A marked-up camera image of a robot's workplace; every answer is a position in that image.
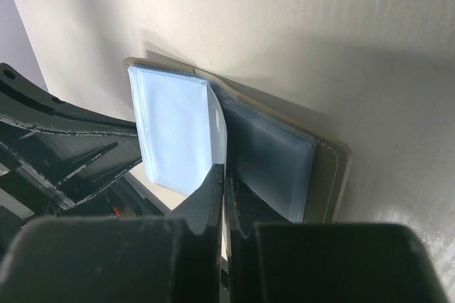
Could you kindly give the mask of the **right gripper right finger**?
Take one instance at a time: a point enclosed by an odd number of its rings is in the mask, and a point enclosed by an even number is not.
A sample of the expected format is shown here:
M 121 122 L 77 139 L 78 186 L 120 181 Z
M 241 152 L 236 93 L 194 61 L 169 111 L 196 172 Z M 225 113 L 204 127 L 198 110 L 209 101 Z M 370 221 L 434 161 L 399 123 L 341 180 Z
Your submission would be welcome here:
M 446 302 L 411 229 L 290 223 L 229 170 L 225 219 L 232 302 Z

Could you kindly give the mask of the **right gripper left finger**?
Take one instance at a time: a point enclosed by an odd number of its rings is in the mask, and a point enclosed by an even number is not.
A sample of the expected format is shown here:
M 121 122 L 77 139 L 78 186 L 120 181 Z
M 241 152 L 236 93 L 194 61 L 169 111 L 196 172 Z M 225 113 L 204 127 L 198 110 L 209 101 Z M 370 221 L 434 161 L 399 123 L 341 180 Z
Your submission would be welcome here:
M 217 302 L 224 168 L 165 216 L 40 218 L 1 262 L 2 302 Z

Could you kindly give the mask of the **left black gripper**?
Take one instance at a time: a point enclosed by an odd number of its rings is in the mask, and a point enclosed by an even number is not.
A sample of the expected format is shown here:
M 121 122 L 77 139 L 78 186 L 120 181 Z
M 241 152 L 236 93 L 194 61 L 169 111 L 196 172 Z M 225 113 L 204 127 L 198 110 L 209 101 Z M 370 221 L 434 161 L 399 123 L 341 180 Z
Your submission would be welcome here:
M 164 216 L 130 170 L 141 162 L 136 125 L 60 100 L 1 64 L 1 191 L 42 216 Z

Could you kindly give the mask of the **grey leather card holder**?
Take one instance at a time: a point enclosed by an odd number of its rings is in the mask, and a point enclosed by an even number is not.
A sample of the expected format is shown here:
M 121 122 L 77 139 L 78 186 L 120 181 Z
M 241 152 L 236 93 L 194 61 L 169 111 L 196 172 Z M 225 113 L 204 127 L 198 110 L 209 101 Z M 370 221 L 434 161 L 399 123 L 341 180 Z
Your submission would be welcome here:
M 129 57 L 124 67 L 208 81 L 223 109 L 231 160 L 247 186 L 293 223 L 336 221 L 352 152 L 289 116 L 290 102 L 162 55 Z

